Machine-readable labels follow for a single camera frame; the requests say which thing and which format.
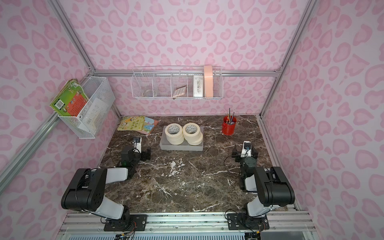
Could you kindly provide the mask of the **beige masking tape roll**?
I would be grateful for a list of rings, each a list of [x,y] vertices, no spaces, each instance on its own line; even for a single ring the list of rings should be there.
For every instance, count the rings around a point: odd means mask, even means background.
[[[184,138],[190,145],[199,145],[203,141],[203,134],[201,132],[194,134],[184,132]]]
[[[189,140],[187,140],[187,142],[191,146],[198,146],[203,142],[203,136],[200,136],[200,137],[195,138],[195,139],[189,139]]]
[[[185,137],[196,137],[200,133],[200,126],[195,123],[187,123],[183,126],[183,134]]]
[[[183,127],[176,123],[169,124],[165,128],[165,133],[167,136],[179,137],[183,135]]]
[[[183,142],[184,142],[184,137],[181,137],[181,138],[179,138],[179,139],[167,139],[168,140],[168,142],[171,144],[171,145],[175,145],[175,146],[177,146],[177,145],[180,145],[180,144],[182,144]]]
[[[166,135],[167,139],[179,139],[181,137],[184,137],[184,135],[183,134],[181,134],[181,135]]]

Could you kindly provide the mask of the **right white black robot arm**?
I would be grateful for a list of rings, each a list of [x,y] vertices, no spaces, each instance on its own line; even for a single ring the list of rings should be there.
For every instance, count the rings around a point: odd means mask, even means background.
[[[282,168],[258,166],[258,152],[246,142],[242,150],[233,149],[231,157],[240,164],[240,189],[256,197],[245,205],[245,214],[261,218],[272,210],[292,205],[295,192]]]

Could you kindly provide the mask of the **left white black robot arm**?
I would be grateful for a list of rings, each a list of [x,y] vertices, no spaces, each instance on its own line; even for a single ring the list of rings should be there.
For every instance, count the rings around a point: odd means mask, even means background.
[[[124,231],[137,226],[129,207],[105,196],[106,185],[130,180],[139,162],[151,159],[151,148],[141,151],[133,146],[122,150],[119,168],[80,168],[69,183],[62,199],[63,209],[87,212],[106,219],[104,231]]]

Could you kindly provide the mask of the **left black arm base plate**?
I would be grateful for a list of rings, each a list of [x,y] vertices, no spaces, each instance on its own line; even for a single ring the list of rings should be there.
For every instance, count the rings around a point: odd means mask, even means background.
[[[128,220],[106,220],[104,232],[145,231],[148,215],[130,215]]]

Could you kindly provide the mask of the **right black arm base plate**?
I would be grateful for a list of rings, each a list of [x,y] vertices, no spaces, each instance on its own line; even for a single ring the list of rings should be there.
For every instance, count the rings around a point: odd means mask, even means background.
[[[229,230],[252,230],[261,232],[270,229],[267,216],[256,218],[241,213],[225,213],[225,219],[227,220]]]

